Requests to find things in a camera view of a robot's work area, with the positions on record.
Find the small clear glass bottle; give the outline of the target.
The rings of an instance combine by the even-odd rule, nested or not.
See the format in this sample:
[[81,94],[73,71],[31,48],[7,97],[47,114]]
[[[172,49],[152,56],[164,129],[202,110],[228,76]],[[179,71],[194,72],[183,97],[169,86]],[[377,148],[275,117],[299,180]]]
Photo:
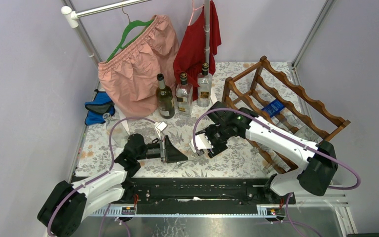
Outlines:
[[187,161],[195,161],[199,158],[202,158],[205,156],[204,150],[199,150],[198,152],[194,152],[191,149],[188,149],[185,154],[187,155],[188,159]]

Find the blue glass bottle silver cap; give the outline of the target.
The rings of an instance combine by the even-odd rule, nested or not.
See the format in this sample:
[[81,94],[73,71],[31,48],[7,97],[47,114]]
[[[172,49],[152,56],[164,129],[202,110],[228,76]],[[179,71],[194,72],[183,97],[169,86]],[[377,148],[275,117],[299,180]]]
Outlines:
[[264,106],[261,110],[266,112],[271,118],[278,115],[285,108],[284,104],[278,99],[271,101]]

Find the small clear bottle bluish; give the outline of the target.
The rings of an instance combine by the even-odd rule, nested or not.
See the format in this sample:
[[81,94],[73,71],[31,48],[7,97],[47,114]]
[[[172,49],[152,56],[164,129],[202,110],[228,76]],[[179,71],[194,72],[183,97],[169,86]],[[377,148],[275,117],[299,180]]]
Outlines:
[[277,173],[284,173],[285,169],[282,163],[283,160],[277,154],[274,154],[271,156],[271,162],[264,161],[262,172],[264,174],[270,174],[272,171],[276,171]]

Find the clear glass wine bottle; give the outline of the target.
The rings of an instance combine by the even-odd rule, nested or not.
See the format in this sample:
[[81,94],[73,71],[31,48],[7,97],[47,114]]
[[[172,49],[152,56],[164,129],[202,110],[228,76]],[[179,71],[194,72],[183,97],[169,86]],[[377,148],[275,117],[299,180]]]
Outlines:
[[313,141],[316,143],[319,143],[321,140],[321,138],[306,125],[301,127],[294,135],[299,138],[302,138],[308,141]]

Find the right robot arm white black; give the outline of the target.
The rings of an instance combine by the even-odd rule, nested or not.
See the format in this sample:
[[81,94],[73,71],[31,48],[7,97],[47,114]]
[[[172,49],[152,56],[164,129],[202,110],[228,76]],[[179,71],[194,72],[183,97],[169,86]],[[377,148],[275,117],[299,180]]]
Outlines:
[[221,102],[209,109],[208,117],[213,124],[198,132],[195,138],[197,147],[207,149],[209,157],[226,150],[230,138],[240,137],[270,148],[297,166],[293,171],[269,179],[268,187],[263,190],[267,202],[276,203],[284,195],[297,191],[325,195],[338,169],[331,143],[318,144],[297,137],[248,108],[228,109]]

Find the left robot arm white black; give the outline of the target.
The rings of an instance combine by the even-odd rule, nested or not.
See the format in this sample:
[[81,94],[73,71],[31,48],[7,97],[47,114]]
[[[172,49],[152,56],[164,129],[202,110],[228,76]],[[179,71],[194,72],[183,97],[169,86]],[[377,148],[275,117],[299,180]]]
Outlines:
[[152,158],[166,163],[188,160],[168,136],[146,144],[141,134],[132,134],[111,168],[72,184],[59,182],[40,209],[38,220],[46,226],[49,236],[70,237],[96,210],[118,200],[129,202],[133,190],[128,179],[140,169],[140,160]]

